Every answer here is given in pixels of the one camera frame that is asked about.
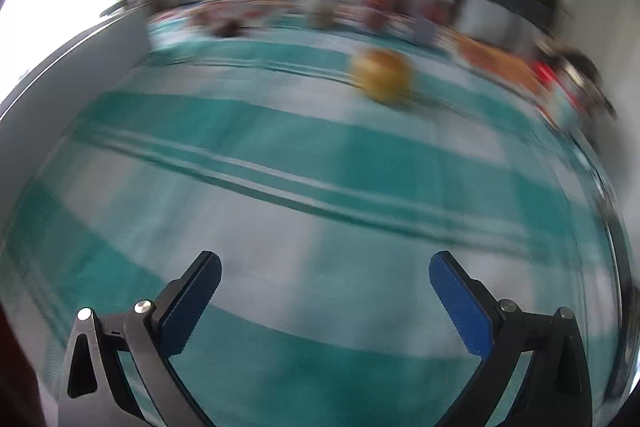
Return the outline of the yellow apple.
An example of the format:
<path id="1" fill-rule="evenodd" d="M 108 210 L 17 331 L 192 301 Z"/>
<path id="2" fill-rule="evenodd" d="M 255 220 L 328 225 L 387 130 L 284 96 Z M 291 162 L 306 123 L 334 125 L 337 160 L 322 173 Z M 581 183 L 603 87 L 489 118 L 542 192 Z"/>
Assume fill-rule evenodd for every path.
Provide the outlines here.
<path id="1" fill-rule="evenodd" d="M 370 48 L 352 56 L 350 75 L 371 100 L 396 104 L 410 94 L 413 69 L 404 54 L 391 49 Z"/>

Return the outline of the small brown sweet potato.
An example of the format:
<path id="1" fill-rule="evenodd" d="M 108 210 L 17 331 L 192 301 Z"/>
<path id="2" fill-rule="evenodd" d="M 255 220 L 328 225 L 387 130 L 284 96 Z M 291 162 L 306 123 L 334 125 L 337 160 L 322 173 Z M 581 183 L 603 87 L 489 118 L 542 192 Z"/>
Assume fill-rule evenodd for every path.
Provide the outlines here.
<path id="1" fill-rule="evenodd" d="M 209 16 L 205 23 L 206 30 L 217 38 L 234 38 L 246 31 L 244 22 L 239 17 Z"/>

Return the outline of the teal plaid cloth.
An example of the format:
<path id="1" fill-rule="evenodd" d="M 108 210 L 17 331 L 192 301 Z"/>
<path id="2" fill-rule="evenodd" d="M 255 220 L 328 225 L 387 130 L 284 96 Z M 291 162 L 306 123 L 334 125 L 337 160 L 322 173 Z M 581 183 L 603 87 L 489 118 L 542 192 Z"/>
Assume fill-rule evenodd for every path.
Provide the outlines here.
<path id="1" fill-rule="evenodd" d="M 176 369 L 221 426 L 431 426 L 472 375 L 428 280 L 447 249 L 523 309 L 572 309 L 601 410 L 611 249 L 584 153 L 537 109 L 398 42 L 388 106 L 350 60 L 378 39 L 296 15 L 215 39 L 184 17 L 64 129 L 1 242 L 1 301 L 58 387 L 82 307 L 155 296 L 202 251 L 222 281 Z"/>

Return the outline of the white cardboard box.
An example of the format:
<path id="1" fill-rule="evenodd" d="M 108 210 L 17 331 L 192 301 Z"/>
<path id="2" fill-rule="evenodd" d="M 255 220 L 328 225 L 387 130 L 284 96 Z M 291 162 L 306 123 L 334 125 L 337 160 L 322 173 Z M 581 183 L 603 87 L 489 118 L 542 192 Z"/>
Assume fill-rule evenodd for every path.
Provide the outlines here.
<path id="1" fill-rule="evenodd" d="M 148 10 L 128 10 L 58 54 L 1 113 L 1 196 L 14 197 L 77 114 L 149 52 Z"/>

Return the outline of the orange paper booklet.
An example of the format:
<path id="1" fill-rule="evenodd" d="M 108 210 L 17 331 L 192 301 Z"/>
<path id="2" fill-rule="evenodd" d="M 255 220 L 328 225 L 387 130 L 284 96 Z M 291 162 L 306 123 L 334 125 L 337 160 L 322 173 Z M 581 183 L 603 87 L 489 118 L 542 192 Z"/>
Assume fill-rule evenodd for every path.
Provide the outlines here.
<path id="1" fill-rule="evenodd" d="M 492 79 L 505 81 L 512 88 L 541 95 L 541 83 L 530 66 L 519 56 L 481 43 L 455 30 L 448 31 L 457 48 L 457 56 L 465 65 L 487 74 Z"/>

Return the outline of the grey sofa cushion right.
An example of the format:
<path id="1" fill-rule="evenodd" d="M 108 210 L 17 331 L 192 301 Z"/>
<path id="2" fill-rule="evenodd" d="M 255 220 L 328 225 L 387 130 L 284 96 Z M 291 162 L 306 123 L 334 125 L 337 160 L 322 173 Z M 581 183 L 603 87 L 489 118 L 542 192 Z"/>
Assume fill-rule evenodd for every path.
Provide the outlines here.
<path id="1" fill-rule="evenodd" d="M 461 35 L 528 57 L 553 19 L 553 10 L 536 0 L 460 0 L 451 26 Z"/>

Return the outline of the red labelled tin can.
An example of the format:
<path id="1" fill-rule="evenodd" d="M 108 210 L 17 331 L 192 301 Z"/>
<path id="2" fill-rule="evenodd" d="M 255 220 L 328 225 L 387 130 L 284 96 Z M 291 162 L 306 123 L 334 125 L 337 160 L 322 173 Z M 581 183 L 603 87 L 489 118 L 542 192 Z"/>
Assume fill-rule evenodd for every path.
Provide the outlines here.
<path id="1" fill-rule="evenodd" d="M 411 41 L 434 46 L 443 27 L 449 25 L 454 0 L 411 0 Z"/>
<path id="2" fill-rule="evenodd" d="M 404 0 L 359 0 L 360 24 L 370 34 L 382 34 L 403 7 Z"/>

